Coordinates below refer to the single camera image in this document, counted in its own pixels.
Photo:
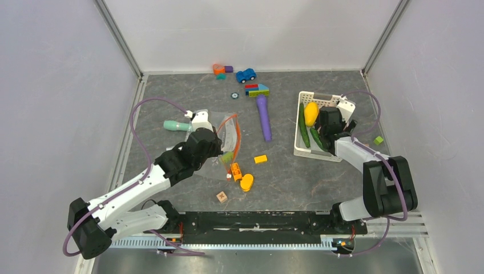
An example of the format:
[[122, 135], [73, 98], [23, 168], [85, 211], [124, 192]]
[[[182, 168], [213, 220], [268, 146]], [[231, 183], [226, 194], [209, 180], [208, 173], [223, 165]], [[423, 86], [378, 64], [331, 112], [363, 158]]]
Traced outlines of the clear zip bag orange zipper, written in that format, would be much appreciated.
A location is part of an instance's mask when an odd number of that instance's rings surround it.
[[[214, 126], [217, 136], [221, 139], [222, 154], [227, 151], [234, 152], [232, 163], [235, 161], [241, 145], [238, 117], [235, 113], [209, 111], [209, 121]], [[196, 171], [196, 174], [209, 179], [230, 180], [232, 178], [232, 163], [223, 163], [220, 160], [222, 154], [215, 158], [209, 158], [202, 168]]]

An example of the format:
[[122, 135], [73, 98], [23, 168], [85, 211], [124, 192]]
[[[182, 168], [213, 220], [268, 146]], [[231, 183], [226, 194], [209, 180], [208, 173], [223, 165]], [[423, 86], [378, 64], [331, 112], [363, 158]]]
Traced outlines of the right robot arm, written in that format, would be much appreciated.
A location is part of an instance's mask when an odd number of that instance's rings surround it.
[[362, 174], [362, 195], [336, 203], [331, 214], [336, 222], [388, 217], [405, 221], [418, 206], [408, 161], [382, 154], [352, 136], [355, 121], [347, 123], [337, 107], [322, 107], [315, 122], [323, 149]]

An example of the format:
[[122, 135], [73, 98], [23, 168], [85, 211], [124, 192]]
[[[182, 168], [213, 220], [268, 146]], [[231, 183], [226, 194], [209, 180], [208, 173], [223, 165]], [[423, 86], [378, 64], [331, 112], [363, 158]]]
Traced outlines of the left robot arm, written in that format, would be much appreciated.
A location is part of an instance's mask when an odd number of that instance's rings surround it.
[[207, 159], [221, 154], [221, 139], [215, 128], [198, 128], [185, 142], [149, 162], [148, 168], [128, 183], [89, 202], [75, 199], [68, 208], [64, 255], [92, 259], [106, 251], [115, 240], [163, 228], [168, 217], [162, 206], [155, 204], [136, 212], [131, 209], [191, 177]]

